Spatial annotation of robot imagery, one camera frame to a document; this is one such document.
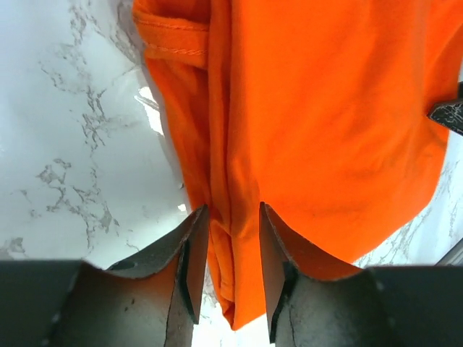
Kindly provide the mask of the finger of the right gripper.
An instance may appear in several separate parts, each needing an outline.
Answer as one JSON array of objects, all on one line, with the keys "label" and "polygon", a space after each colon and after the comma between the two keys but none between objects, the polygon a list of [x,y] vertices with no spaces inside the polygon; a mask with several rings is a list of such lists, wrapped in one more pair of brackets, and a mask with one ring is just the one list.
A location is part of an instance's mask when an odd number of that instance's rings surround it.
[{"label": "finger of the right gripper", "polygon": [[463,135],[462,82],[458,84],[457,98],[435,104],[428,118],[460,136]]}]

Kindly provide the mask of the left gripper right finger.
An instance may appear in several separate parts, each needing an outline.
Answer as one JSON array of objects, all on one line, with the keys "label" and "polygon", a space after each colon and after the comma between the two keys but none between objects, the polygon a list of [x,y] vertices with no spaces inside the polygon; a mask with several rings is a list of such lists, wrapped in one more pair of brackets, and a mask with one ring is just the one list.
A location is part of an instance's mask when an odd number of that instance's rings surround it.
[{"label": "left gripper right finger", "polygon": [[261,203],[260,254],[270,342],[374,346],[370,275],[323,251]]}]

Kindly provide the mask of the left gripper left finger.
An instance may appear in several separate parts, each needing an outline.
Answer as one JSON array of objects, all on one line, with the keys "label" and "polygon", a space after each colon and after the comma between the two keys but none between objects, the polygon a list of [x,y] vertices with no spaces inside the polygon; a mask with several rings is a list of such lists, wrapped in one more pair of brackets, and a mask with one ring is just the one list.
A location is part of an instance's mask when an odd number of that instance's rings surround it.
[{"label": "left gripper left finger", "polygon": [[87,267],[82,346],[190,346],[208,248],[207,206],[108,270]]}]

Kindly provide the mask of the orange t shirt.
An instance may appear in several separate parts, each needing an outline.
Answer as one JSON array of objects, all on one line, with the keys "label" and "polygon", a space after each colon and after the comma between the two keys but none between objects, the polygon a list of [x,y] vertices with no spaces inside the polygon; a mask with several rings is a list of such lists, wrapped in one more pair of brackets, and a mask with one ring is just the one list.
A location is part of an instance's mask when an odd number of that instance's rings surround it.
[{"label": "orange t shirt", "polygon": [[430,202],[457,93],[460,1],[135,1],[234,330],[264,314],[259,205],[354,262]]}]

